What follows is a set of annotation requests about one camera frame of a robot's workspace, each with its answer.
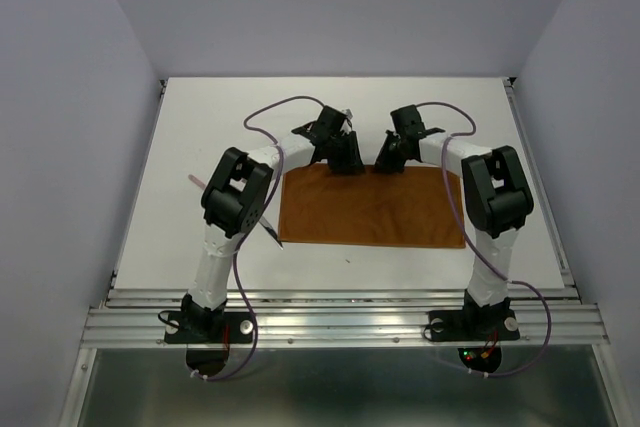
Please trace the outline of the orange brown cloth napkin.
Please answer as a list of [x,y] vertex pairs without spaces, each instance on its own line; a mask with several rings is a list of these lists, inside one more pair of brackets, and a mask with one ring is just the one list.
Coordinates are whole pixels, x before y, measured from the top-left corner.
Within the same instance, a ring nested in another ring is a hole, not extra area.
[[337,175],[325,164],[285,174],[281,240],[376,247],[462,249],[466,241],[449,201],[462,206],[461,181],[442,171],[409,166],[400,174]]

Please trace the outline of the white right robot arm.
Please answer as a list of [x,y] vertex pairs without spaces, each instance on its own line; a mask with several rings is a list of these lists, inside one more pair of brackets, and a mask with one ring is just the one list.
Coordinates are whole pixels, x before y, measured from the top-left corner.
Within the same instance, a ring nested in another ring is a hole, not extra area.
[[468,121],[469,129],[448,133],[427,128],[419,112],[421,105],[396,109],[391,112],[394,129],[386,133],[374,169],[401,173],[409,160],[441,169],[458,227],[464,230],[468,219],[475,229],[474,239],[463,235],[475,258],[460,325],[466,334],[482,337],[509,316],[512,251],[519,230],[533,211],[533,195],[514,148],[469,143],[477,124],[457,106],[438,101],[422,106],[449,108]]

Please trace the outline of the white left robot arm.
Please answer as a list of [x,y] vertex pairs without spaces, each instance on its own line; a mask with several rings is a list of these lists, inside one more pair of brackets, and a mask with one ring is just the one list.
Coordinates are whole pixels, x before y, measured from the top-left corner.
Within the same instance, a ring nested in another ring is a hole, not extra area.
[[247,116],[243,127],[263,135],[269,143],[250,151],[228,148],[204,188],[203,250],[175,324],[188,328],[199,340],[210,341],[221,333],[228,279],[239,249],[268,208],[282,176],[322,162],[339,175],[364,172],[348,110],[322,104],[316,119],[280,138],[251,124],[258,115],[298,99],[284,99]]

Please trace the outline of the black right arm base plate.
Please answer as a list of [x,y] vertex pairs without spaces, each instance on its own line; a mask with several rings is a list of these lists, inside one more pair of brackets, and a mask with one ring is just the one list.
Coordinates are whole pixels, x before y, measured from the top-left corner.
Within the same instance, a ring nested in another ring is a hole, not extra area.
[[471,313],[460,310],[432,310],[427,313],[428,323],[423,328],[423,337],[435,343],[480,342],[493,339],[516,341],[520,339],[517,325],[511,330],[505,322],[515,319],[514,312]]

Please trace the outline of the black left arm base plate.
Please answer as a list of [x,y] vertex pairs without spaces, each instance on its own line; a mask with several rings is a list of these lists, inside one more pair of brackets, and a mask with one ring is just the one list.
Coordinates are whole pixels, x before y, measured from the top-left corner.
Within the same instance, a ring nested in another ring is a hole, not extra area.
[[181,311],[164,310],[158,318],[165,327],[163,342],[169,345],[249,345],[254,340],[254,325],[246,311],[224,312],[208,326],[197,325]]

